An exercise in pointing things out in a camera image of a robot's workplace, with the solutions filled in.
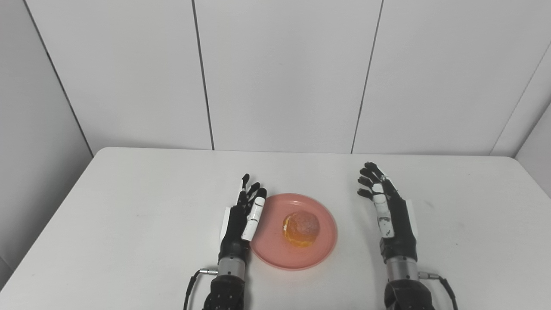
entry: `white wall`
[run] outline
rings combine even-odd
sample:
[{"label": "white wall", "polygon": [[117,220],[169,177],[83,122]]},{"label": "white wall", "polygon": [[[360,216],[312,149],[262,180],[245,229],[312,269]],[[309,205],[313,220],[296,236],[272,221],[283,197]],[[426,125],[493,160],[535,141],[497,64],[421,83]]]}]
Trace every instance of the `white wall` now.
[{"label": "white wall", "polygon": [[94,153],[211,149],[190,1],[27,2]]},{"label": "white wall", "polygon": [[28,0],[104,146],[514,156],[551,95],[551,2]]},{"label": "white wall", "polygon": [[23,1],[0,1],[0,288],[90,160]]},{"label": "white wall", "polygon": [[526,85],[522,98],[490,155],[514,157],[551,102],[551,49],[549,47],[548,45],[545,55]]},{"label": "white wall", "polygon": [[548,0],[385,1],[354,153],[490,154],[551,41],[550,15]]},{"label": "white wall", "polygon": [[201,0],[216,149],[349,153],[380,0]]},{"label": "white wall", "polygon": [[535,126],[516,159],[551,197],[551,106]]}]

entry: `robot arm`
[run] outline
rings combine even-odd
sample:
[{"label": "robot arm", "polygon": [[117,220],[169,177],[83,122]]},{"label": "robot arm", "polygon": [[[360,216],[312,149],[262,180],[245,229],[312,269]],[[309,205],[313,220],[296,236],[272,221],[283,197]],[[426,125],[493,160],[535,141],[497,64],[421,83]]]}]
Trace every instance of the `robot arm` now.
[{"label": "robot arm", "polygon": [[210,283],[210,294],[204,310],[239,310],[244,307],[245,268],[266,200],[266,189],[260,183],[246,190],[249,175],[242,179],[237,203],[230,208],[224,238],[218,254],[218,274]]},{"label": "robot arm", "polygon": [[367,162],[360,170],[358,194],[375,205],[381,232],[380,250],[386,264],[388,283],[385,306],[389,310],[434,310],[431,293],[419,279],[438,279],[452,298],[455,295],[446,279],[417,269],[417,227],[411,204],[400,197],[392,181],[377,167]]}]

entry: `wall seam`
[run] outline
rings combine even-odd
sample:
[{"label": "wall seam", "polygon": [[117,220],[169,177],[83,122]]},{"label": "wall seam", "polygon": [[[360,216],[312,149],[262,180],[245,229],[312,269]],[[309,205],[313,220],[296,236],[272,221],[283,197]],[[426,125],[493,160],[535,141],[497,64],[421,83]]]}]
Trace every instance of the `wall seam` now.
[{"label": "wall seam", "polygon": [[385,0],[381,0],[379,17],[377,17],[377,26],[375,26],[375,34],[373,35],[373,45],[371,46],[371,54],[369,55],[368,71],[365,74],[364,91],[361,94],[360,109],[358,110],[358,119],[356,120],[356,128],[354,129],[354,137],[352,139],[352,148],[350,149],[350,154],[354,153],[354,144],[356,143],[356,134],[358,133],[358,125],[360,124],[361,110],[364,106],[365,89],[368,85],[369,71],[371,70],[371,61],[373,60],[373,51],[375,51],[375,42],[377,41],[377,33],[379,32],[379,24],[381,22],[383,4],[385,4]]},{"label": "wall seam", "polygon": [[[536,69],[534,69],[534,71],[532,72],[532,75],[530,76],[530,79],[528,79],[528,83],[526,83],[526,86],[524,87],[524,89],[522,90],[522,93],[520,94],[520,97],[518,98],[518,101],[517,103],[515,104],[515,107],[513,108],[513,110],[511,111],[511,114],[509,115],[509,118],[507,119],[507,122],[505,122],[505,126],[503,126],[503,128],[501,129],[501,132],[499,133],[499,136],[498,138],[495,140],[495,143],[494,143],[494,146],[491,148],[490,152],[488,153],[488,156],[491,155],[491,153],[494,151],[495,149],[495,146],[498,145],[498,142],[499,142],[499,139],[501,138],[501,136],[503,135],[503,132],[505,131],[505,128],[507,128],[507,125],[509,124],[509,121],[511,121],[511,118],[513,117],[513,115],[515,114],[515,110],[518,108],[518,104],[520,103],[520,101],[522,100],[522,97],[524,96],[524,93],[526,92],[526,89],[528,89],[528,86],[530,85],[530,83],[532,82],[532,78],[534,77],[534,75],[536,75],[536,72],[538,71],[538,68],[539,68],[539,65],[541,65],[542,61],[543,61],[543,58],[545,57],[545,55],[547,54],[547,51],[549,50],[549,47],[551,46],[551,41],[549,42],[549,44],[547,45],[547,48],[545,49],[545,51],[543,52],[543,55],[542,57],[539,59],[539,62],[538,62],[538,65],[536,66]],[[530,132],[532,132],[532,130],[534,129],[534,127],[536,126],[537,124],[537,121],[532,125],[532,129],[530,130]],[[520,150],[520,148],[522,147],[522,145],[524,144],[524,142],[526,141],[526,139],[528,138],[530,134],[528,134],[524,140],[522,141],[522,143],[517,146],[517,150],[515,152],[515,155],[516,156],[516,153],[518,153],[518,151]]]},{"label": "wall seam", "polygon": [[80,125],[80,122],[78,121],[77,115],[74,112],[73,105],[71,104],[71,101],[69,100],[69,96],[67,95],[67,92],[65,91],[65,87],[63,86],[63,83],[61,82],[61,78],[60,78],[59,74],[57,73],[56,66],[53,65],[52,57],[50,57],[50,53],[48,52],[48,49],[46,48],[46,44],[44,43],[44,39],[42,38],[42,35],[40,34],[40,31],[38,30],[38,26],[36,25],[36,21],[33,17],[33,14],[31,13],[29,5],[27,4],[26,0],[23,0],[23,3],[25,4],[25,8],[27,9],[27,13],[30,16],[31,21],[33,22],[33,26],[36,30],[36,33],[38,34],[38,38],[40,39],[40,43],[42,43],[42,48],[46,52],[46,56],[48,57],[48,61],[50,62],[50,65],[52,66],[53,72],[56,75],[57,82],[60,84],[61,91],[63,92],[63,95],[65,96],[65,100],[67,101],[67,104],[69,105],[69,109],[71,110],[71,113],[73,114],[74,120],[77,123],[78,130],[80,131],[80,134],[82,135],[82,138],[84,139],[84,142],[86,143],[86,147],[88,147],[88,151],[90,152],[90,155],[93,158],[94,153],[92,152],[92,149],[90,148],[90,144],[88,143],[88,139],[86,139],[86,135],[84,134],[84,131],[82,130],[82,126]]},{"label": "wall seam", "polygon": [[8,264],[8,262],[4,259],[4,257],[2,257],[1,255],[0,255],[0,259],[4,262],[4,264],[5,264],[12,272],[15,271],[15,268],[12,268],[12,267]]},{"label": "wall seam", "polygon": [[212,123],[210,121],[210,107],[208,105],[207,81],[205,79],[205,69],[203,65],[203,52],[201,50],[201,39],[199,38],[199,24],[197,23],[197,11],[195,9],[195,0],[191,0],[191,6],[193,9],[193,21],[195,22],[195,34],[197,35],[197,49],[199,50],[199,64],[201,65],[201,76],[203,78],[203,91],[205,94],[205,103],[207,104],[208,129],[210,131],[210,146],[214,151],[214,137],[212,134]]},{"label": "wall seam", "polygon": [[545,112],[549,109],[549,107],[551,106],[551,101],[550,102],[547,102],[545,108],[543,109],[543,112],[540,114],[540,116],[537,118],[537,120],[534,122],[534,124],[532,125],[532,127],[530,128],[528,134],[526,135],[526,137],[524,138],[524,140],[522,140],[522,143],[517,147],[517,150],[515,152],[515,154],[513,154],[513,158],[516,158],[518,153],[520,152],[520,149],[522,149],[522,146],[524,146],[524,143],[526,143],[526,140],[528,140],[528,138],[530,137],[530,135],[532,134],[532,131],[534,131],[534,129],[536,128],[536,126],[538,125],[539,121],[542,119],[543,117],[543,114],[545,114]]}]

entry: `black cable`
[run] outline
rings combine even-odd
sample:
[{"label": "black cable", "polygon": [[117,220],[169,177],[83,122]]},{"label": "black cable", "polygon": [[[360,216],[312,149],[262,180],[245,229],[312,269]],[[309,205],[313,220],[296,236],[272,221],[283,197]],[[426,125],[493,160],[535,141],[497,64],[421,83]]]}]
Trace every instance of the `black cable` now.
[{"label": "black cable", "polygon": [[186,291],[186,299],[183,302],[183,310],[187,310],[187,303],[190,299],[191,291],[193,290],[193,285],[195,284],[195,281],[197,281],[197,277],[199,276],[200,270],[197,270],[197,272],[191,277],[190,283],[187,285],[187,291]]},{"label": "black cable", "polygon": [[451,303],[453,305],[453,310],[458,310],[457,302],[455,301],[455,294],[453,293],[453,290],[451,289],[450,284],[447,282],[446,279],[444,279],[441,276],[438,276],[438,280],[440,280],[440,283],[442,284],[442,286],[444,287],[448,295],[450,295]]}]

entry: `orange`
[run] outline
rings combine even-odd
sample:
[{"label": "orange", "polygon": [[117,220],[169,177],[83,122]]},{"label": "orange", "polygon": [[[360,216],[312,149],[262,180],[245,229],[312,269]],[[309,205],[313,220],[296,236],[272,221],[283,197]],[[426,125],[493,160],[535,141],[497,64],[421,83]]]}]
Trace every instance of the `orange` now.
[{"label": "orange", "polygon": [[292,245],[309,247],[320,234],[320,223],[312,213],[294,212],[283,220],[283,234]]}]

